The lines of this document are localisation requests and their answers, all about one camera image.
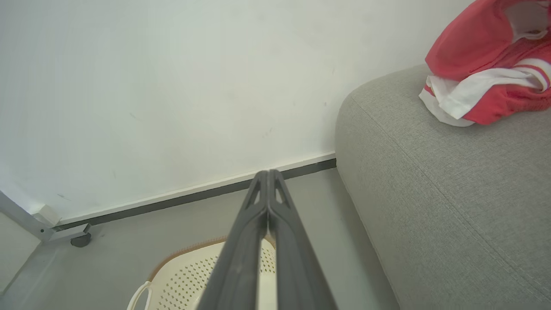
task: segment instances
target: red clothing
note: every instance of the red clothing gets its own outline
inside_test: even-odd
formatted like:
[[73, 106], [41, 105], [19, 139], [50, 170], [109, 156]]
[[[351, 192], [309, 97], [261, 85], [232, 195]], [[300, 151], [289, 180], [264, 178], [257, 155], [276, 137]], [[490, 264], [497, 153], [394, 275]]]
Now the red clothing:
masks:
[[549, 108], [550, 12], [548, 1], [472, 3], [425, 59], [437, 76], [420, 95], [431, 113], [447, 124], [468, 126], [469, 121], [487, 125], [516, 112]]

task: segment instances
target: white fabric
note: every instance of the white fabric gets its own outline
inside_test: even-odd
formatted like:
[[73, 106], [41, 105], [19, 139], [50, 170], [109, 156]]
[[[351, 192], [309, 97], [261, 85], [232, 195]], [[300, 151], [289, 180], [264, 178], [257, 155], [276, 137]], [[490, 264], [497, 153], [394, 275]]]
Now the white fabric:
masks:
[[[541, 59], [538, 59], [538, 58], [525, 58], [521, 61], [519, 61], [516, 65], [515, 65], [515, 69], [517, 70], [520, 70], [520, 68], [518, 68], [518, 66], [522, 67], [522, 66], [533, 66], [533, 67], [537, 67], [539, 68], [541, 71], [543, 71], [543, 73], [547, 76], [547, 78], [549, 79], [549, 77], [551, 77], [551, 65], [545, 61], [545, 60], [541, 60]], [[538, 79], [541, 78], [540, 82], [541, 84], [544, 86], [542, 88], [542, 92], [546, 91], [549, 86], [551, 85], [547, 85], [547, 81], [545, 80], [545, 78], [541, 75], [541, 73], [538, 73], [538, 75], [536, 75], [536, 77]]]
[[505, 10], [505, 15], [511, 24], [513, 40], [539, 40], [547, 34], [549, 26], [547, 18], [547, 1], [525, 1], [514, 4]]
[[494, 85], [515, 84], [543, 90], [544, 85], [524, 68], [492, 68], [477, 72], [454, 87], [455, 81], [429, 76], [439, 107], [458, 120], [467, 114]]
[[421, 91], [419, 94], [419, 98], [423, 101], [426, 108], [434, 115], [436, 118], [443, 122], [444, 124], [457, 126], [457, 127], [467, 127], [474, 124], [473, 121], [465, 120], [465, 119], [454, 119], [451, 117], [448, 113], [446, 113], [444, 110], [442, 110], [441, 107], [438, 106], [438, 100], [431, 95], [429, 92], [427, 92], [425, 89]]

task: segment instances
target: gray sofa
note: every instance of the gray sofa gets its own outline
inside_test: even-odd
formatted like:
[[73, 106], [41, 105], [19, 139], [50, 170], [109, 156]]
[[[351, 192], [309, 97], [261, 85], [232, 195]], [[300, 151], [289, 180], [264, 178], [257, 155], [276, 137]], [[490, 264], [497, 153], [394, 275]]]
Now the gray sofa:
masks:
[[398, 303], [551, 308], [551, 110], [452, 127], [418, 98], [429, 74], [368, 82], [337, 120], [337, 167]]

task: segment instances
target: caster wheel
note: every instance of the caster wheel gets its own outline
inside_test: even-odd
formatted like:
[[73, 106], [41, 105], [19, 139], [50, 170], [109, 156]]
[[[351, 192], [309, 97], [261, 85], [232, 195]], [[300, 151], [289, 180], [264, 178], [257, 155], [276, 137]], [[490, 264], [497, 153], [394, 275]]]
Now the caster wheel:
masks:
[[84, 236], [71, 239], [71, 245], [77, 248], [84, 248], [88, 245], [88, 243], [90, 243], [90, 240], [92, 240], [92, 235], [90, 233], [86, 233]]

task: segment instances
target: laundry basket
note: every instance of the laundry basket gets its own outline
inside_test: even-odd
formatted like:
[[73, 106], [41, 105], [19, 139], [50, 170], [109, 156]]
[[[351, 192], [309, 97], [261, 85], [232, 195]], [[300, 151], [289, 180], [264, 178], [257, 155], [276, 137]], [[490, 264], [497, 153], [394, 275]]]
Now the laundry basket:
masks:
[[[196, 309], [225, 240], [223, 237], [204, 242], [167, 257], [134, 293], [127, 310], [134, 310], [138, 298], [146, 289], [149, 295], [145, 310]], [[274, 244], [271, 239], [262, 239], [258, 278], [260, 310], [277, 309]]]

